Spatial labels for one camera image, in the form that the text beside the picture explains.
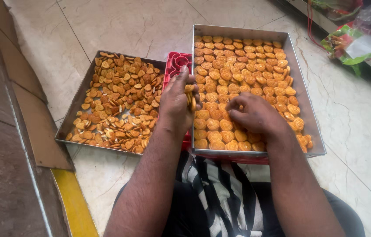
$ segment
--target red string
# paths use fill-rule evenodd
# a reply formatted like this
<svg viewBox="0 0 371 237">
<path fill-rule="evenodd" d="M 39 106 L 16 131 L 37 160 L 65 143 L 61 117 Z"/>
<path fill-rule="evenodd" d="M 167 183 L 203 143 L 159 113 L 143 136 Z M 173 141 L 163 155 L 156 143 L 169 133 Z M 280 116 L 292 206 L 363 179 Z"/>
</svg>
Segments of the red string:
<svg viewBox="0 0 371 237">
<path fill-rule="evenodd" d="M 311 0 L 308 0 L 307 1 L 307 16 L 308 16 L 308 26 L 307 26 L 307 33 L 308 33 L 308 37 L 310 38 L 310 40 L 315 43 L 317 46 L 319 46 L 320 48 L 324 49 L 325 48 L 318 44 L 315 40 L 314 40 L 314 36 L 311 32 L 311 27 L 313 25 L 313 7 L 311 6 Z"/>
</svg>

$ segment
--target dark pants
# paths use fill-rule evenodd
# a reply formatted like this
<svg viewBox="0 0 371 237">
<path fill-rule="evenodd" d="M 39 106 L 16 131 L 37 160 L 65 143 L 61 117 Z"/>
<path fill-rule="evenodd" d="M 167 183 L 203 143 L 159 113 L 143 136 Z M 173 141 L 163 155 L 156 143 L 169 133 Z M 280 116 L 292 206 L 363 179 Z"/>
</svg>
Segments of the dark pants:
<svg viewBox="0 0 371 237">
<path fill-rule="evenodd" d="M 259 198 L 263 213 L 263 237 L 284 237 L 285 234 L 273 207 L 271 183 L 252 182 L 251 184 Z M 125 185 L 119 191 L 115 202 L 124 187 Z M 364 227 L 357 213 L 329 191 L 323 191 L 346 237 L 364 237 Z M 171 211 L 162 236 L 210 236 L 203 205 L 190 183 L 175 181 Z"/>
</svg>

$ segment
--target yellow strip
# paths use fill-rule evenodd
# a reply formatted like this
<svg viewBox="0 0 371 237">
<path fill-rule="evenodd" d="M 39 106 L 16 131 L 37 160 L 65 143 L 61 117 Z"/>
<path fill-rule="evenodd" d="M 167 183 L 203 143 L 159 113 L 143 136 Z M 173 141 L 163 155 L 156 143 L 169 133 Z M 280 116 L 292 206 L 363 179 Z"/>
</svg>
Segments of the yellow strip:
<svg viewBox="0 0 371 237">
<path fill-rule="evenodd" d="M 72 237 L 99 237 L 80 189 L 76 174 L 69 170 L 51 169 L 65 208 Z"/>
</svg>

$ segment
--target right hand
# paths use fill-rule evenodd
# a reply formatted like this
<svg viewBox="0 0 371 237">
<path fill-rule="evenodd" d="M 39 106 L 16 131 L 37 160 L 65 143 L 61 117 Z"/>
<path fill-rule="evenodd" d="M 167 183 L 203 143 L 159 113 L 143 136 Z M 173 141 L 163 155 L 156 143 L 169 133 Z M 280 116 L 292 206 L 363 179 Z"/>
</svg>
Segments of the right hand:
<svg viewBox="0 0 371 237">
<path fill-rule="evenodd" d="M 262 97 L 243 92 L 233 98 L 227 105 L 229 116 L 233 121 L 238 122 L 250 132 L 262 133 L 266 141 L 280 139 L 285 135 L 292 135 L 294 132 L 283 117 Z"/>
</svg>

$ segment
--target metal tray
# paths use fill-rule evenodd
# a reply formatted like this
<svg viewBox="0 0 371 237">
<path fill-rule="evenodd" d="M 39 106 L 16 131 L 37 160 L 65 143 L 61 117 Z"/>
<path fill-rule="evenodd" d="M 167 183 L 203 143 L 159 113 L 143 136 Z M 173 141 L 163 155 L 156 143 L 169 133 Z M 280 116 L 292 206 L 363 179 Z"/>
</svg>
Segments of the metal tray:
<svg viewBox="0 0 371 237">
<path fill-rule="evenodd" d="M 98 50 L 96 52 L 95 57 L 100 57 L 99 53 L 100 52 L 105 52 L 107 54 L 117 54 L 121 55 L 120 53 L 114 53 L 114 52 L 109 52 L 109 51 L 104 51 L 104 50 Z M 134 58 L 136 56 L 132 55 L 127 55 L 127 54 L 122 54 L 125 57 L 131 57 Z M 161 73 L 163 74 L 165 71 L 165 67 L 167 65 L 166 62 L 162 61 L 157 61 L 157 60 L 152 60 L 152 59 L 146 59 L 146 58 L 141 58 L 143 62 L 149 62 L 153 64 L 156 68 L 161 70 Z M 87 145 L 83 143 L 75 143 L 75 142 L 70 142 L 66 141 L 65 138 L 69 132 L 72 131 L 74 128 L 73 121 L 77 118 L 76 113 L 77 111 L 81 110 L 81 105 L 84 102 L 84 99 L 86 99 L 86 91 L 90 89 L 90 81 L 92 80 L 92 75 L 95 73 L 95 60 L 92 61 L 92 63 L 89 66 L 89 69 L 86 72 L 86 75 L 83 78 L 82 83 L 79 86 L 79 89 L 77 90 L 76 94 L 74 95 L 74 98 L 68 107 L 67 113 L 65 114 L 64 119 L 62 120 L 61 126 L 58 128 L 58 131 L 55 135 L 55 140 L 63 143 L 70 143 L 70 144 L 76 144 L 76 145 Z M 129 110 L 124 110 L 123 114 L 128 113 Z M 122 150 L 116 150 L 116 149 L 111 149 L 111 148 L 105 148 L 105 147 L 99 147 L 99 146 L 93 146 L 91 145 L 90 147 L 96 147 L 96 148 L 101 148 L 101 149 L 110 149 L 114 152 L 125 152 L 125 153 L 131 153 L 131 154 L 137 154 L 137 153 L 132 153 L 128 151 L 122 151 Z"/>
<path fill-rule="evenodd" d="M 194 35 L 211 35 L 211 36 L 224 36 L 231 39 L 263 39 L 271 41 L 279 41 L 282 43 L 282 48 L 287 55 L 288 65 L 291 67 L 291 76 L 294 78 L 293 88 L 297 91 L 296 97 L 301 108 L 300 117 L 304 120 L 304 132 L 311 135 L 313 141 L 313 148 L 306 153 L 306 157 L 324 156 L 326 149 L 324 147 L 323 138 L 321 137 L 319 126 L 315 118 L 313 106 L 311 105 L 310 96 L 308 95 L 307 88 L 303 79 L 301 68 L 298 64 L 298 59 L 292 45 L 291 38 L 286 32 L 275 32 L 267 30 L 251 30 L 233 27 L 221 27 L 211 25 L 193 25 L 193 44 L 191 51 L 193 53 L 193 68 L 194 65 Z M 220 150 L 205 150 L 194 148 L 194 127 L 191 129 L 192 150 L 194 154 L 203 155 L 222 155 L 223 157 L 246 157 L 246 156 L 267 156 L 267 152 L 259 151 L 220 151 Z"/>
</svg>

